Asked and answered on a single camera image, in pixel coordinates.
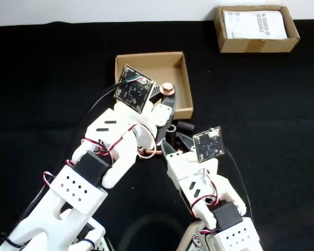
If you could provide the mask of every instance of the black fabric surface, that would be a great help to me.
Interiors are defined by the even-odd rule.
[[[220,54],[212,22],[0,27],[0,232],[39,191],[41,172],[77,147],[72,131],[113,84],[116,55],[184,51],[195,131],[222,126],[264,249],[314,250],[314,21],[296,26],[290,54]],[[245,199],[227,156],[219,172]],[[175,250],[194,220],[161,158],[137,161],[95,218],[120,251]]]

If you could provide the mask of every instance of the circuit board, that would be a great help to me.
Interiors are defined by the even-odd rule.
[[[150,98],[155,81],[126,64],[120,77],[120,82],[123,81],[128,81],[128,84],[116,90],[115,98],[141,114],[145,103]]]
[[[195,134],[193,135],[193,141],[199,163],[225,153],[221,127],[211,128],[207,131]]]

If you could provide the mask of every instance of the white robotic arm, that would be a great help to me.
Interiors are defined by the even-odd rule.
[[[190,244],[186,243],[186,250],[262,251],[251,219],[242,217],[246,214],[243,200],[229,180],[217,174],[216,158],[199,163],[195,148],[192,147],[192,151],[185,154],[168,154],[166,160],[167,174],[180,191],[192,215],[202,220],[202,224],[193,231]],[[235,214],[238,215],[236,222],[230,223],[224,219],[233,218]]]
[[[87,128],[85,137],[89,141],[82,141],[70,163],[76,165],[86,154],[96,152],[99,145],[93,142],[103,142],[115,162],[103,175],[102,186],[107,189],[114,187],[135,163],[138,146],[146,149],[155,146],[154,137],[157,128],[152,119],[155,116],[150,116],[153,111],[152,107],[152,104],[148,102],[141,114],[132,112],[121,102],[116,103],[114,110],[107,109]],[[171,115],[171,109],[163,104],[157,105],[156,108],[164,113],[160,116],[158,123],[166,124]],[[65,165],[34,210],[18,223],[8,238],[19,245],[31,240],[24,247],[25,251],[35,250],[31,249],[35,243],[38,245],[37,250],[44,251],[91,250],[91,245],[86,241],[75,244],[75,238],[88,222],[93,221],[96,225],[92,215],[107,196],[108,193],[103,188],[90,184],[75,171],[75,168]],[[62,218],[60,210],[66,202],[73,208]],[[99,239],[102,239],[105,231],[98,232],[95,231],[96,229],[97,227],[93,227],[88,235],[99,235]],[[0,246],[0,251],[10,250],[17,249],[7,241]]]
[[[104,239],[105,229],[92,218],[108,196],[103,188],[113,188],[135,163],[138,147],[156,150],[173,112],[172,106],[158,104],[153,107],[149,101],[141,113],[120,101],[114,109],[107,109],[87,128],[85,138],[73,153],[69,165],[61,169],[50,189],[29,216],[17,224],[0,246],[0,251],[109,251]],[[103,147],[111,157],[110,166],[96,157],[97,153],[103,155]],[[89,170],[97,163],[102,167],[102,174],[99,175],[98,167],[95,175],[92,172],[92,177],[87,178],[84,171],[80,172],[78,166],[86,159]],[[192,250],[262,250],[251,220],[241,217],[246,213],[244,202],[228,179],[217,175],[216,158],[200,163],[195,149],[192,149],[184,154],[169,154],[166,160],[167,174],[193,216],[203,221],[196,229],[195,240],[198,243],[193,242],[194,247],[190,245],[194,248]],[[217,212],[212,210],[222,201],[234,205],[241,218],[241,222],[223,230]],[[60,213],[65,203],[72,209]],[[83,238],[77,238],[86,226],[88,229]],[[241,229],[248,231],[238,235],[237,240],[231,237]]]

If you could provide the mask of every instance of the open cardboard box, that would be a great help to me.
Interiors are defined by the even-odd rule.
[[[223,10],[232,12],[248,12],[256,10],[278,10],[282,13],[287,39],[229,39],[226,34]],[[291,15],[285,6],[219,6],[214,18],[220,52],[290,52],[299,42],[300,36]]]
[[[193,102],[190,93],[185,56],[183,52],[160,52],[118,55],[115,58],[115,81],[119,82],[125,64],[162,85],[172,83],[177,92],[177,106],[173,119],[190,119]]]

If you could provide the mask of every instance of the instruction paper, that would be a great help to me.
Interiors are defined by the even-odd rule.
[[[286,39],[282,14],[278,11],[223,11],[227,38]]]

